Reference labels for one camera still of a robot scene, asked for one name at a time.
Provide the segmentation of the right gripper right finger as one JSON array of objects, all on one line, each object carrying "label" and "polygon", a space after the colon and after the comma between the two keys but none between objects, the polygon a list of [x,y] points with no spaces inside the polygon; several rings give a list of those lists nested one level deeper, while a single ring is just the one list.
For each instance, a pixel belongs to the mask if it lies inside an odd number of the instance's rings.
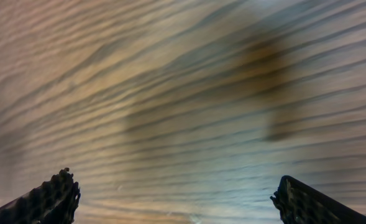
[{"label": "right gripper right finger", "polygon": [[366,224],[366,216],[284,175],[270,197],[284,224]]}]

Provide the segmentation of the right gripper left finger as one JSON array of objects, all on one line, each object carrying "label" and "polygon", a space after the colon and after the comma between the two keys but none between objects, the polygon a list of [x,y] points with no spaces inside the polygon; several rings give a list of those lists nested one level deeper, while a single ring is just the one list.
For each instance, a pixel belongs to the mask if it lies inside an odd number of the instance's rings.
[{"label": "right gripper left finger", "polygon": [[69,168],[0,207],[0,224],[72,224],[80,201],[79,183]]}]

